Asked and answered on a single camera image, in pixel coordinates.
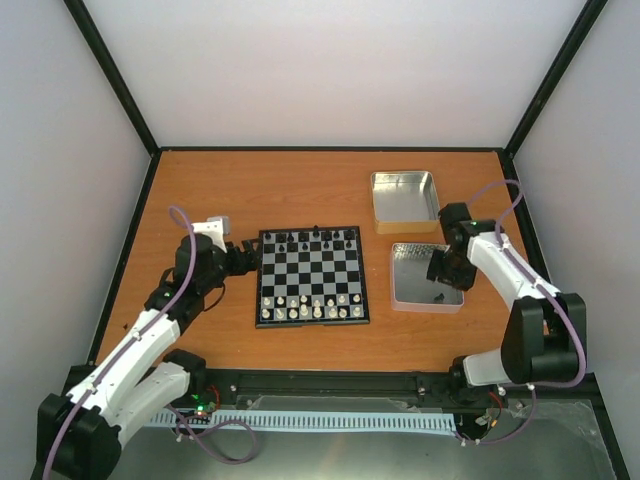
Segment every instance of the wooden table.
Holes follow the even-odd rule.
[[[257,330],[256,273],[227,279],[223,302],[201,314],[173,348],[204,357],[216,368],[352,371],[446,371],[454,357],[496,348],[508,310],[482,275],[455,315],[391,309],[389,256],[395,242],[442,243],[442,233],[378,235],[374,231],[370,175],[381,170],[428,170],[440,205],[466,201],[503,178],[492,152],[165,152],[155,176],[122,279],[98,361],[137,318],[161,273],[173,265],[185,235],[167,207],[183,207],[192,221],[231,218],[229,240],[239,244],[258,230],[318,225],[360,225],[369,325]],[[478,201],[472,214],[497,218],[510,205],[506,187]],[[519,252],[513,215],[505,228]],[[217,297],[211,293],[208,302]]]

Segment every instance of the metal tray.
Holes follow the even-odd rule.
[[[430,172],[371,175],[377,233],[428,233],[438,227],[440,204]]]
[[[435,249],[432,243],[396,243],[391,249],[391,304],[407,312],[456,313],[464,295],[442,283],[427,280],[427,267]]]

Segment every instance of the chessboard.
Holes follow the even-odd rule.
[[[261,230],[256,328],[369,323],[358,227]]]

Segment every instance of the white perforated rail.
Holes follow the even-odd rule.
[[[351,412],[282,412],[264,410],[221,410],[210,421],[193,419],[192,428],[208,428],[226,420],[242,420],[257,431],[269,432],[404,432],[453,435],[453,415],[445,413],[351,413]],[[163,410],[148,427],[175,427],[176,417]],[[243,430],[238,425],[223,428]]]

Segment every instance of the gray wall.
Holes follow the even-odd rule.
[[[516,166],[553,279],[588,306],[589,368],[640,478],[640,2],[609,2]]]
[[[0,478],[89,340],[148,155],[62,1],[0,2]]]
[[[161,145],[503,146],[584,0],[87,0]]]

